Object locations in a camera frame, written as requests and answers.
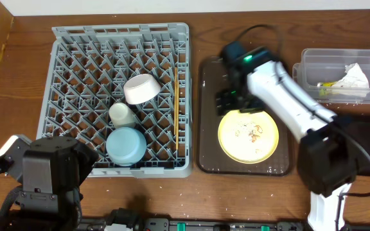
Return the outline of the yellow plate with scraps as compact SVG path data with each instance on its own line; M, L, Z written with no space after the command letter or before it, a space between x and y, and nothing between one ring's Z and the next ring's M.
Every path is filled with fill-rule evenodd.
M279 143L276 122L266 112L226 113L218 126L218 141L224 153L242 164L267 160Z

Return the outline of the green yellow wrapper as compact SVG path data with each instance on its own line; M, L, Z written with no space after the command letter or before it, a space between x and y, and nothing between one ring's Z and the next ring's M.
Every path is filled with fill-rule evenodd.
M338 89L343 86L344 84L339 83L338 81L322 82L317 84L320 97L338 94Z

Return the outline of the pink white bowl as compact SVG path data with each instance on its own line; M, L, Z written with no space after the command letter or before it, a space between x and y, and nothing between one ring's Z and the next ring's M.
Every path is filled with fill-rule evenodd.
M123 86L126 102L137 105L151 100L161 90L161 86L151 74L140 74L129 79Z

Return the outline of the white napkin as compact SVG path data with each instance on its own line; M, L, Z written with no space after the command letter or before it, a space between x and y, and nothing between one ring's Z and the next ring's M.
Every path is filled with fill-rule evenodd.
M330 88L333 94L364 98L370 92L369 82L358 63L345 66L346 75Z

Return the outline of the white plastic cup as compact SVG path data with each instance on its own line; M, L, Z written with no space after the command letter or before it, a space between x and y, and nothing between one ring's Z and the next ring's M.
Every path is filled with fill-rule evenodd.
M124 103L115 103L109 108L109 117L115 128L136 125L134 112Z

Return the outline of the light blue bowl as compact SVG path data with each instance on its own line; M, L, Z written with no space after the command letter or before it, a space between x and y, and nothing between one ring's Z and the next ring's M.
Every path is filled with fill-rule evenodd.
M127 167L136 164L144 157L146 139L134 128L121 127L110 133L105 147L113 163Z

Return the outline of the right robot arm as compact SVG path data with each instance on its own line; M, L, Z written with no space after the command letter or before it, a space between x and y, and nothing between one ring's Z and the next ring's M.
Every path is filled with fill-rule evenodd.
M311 98L267 48L224 46L220 60L229 88L216 95L216 111L256 113L270 109L299 143L297 171L311 192L310 230L344 230L344 202L358 160L349 146L347 122Z

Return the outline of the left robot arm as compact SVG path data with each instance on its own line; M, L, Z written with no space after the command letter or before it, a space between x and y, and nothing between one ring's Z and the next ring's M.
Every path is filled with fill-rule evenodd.
M4 199L0 230L74 230L82 218L80 185L98 158L72 137L11 136L0 149L0 174L19 186Z

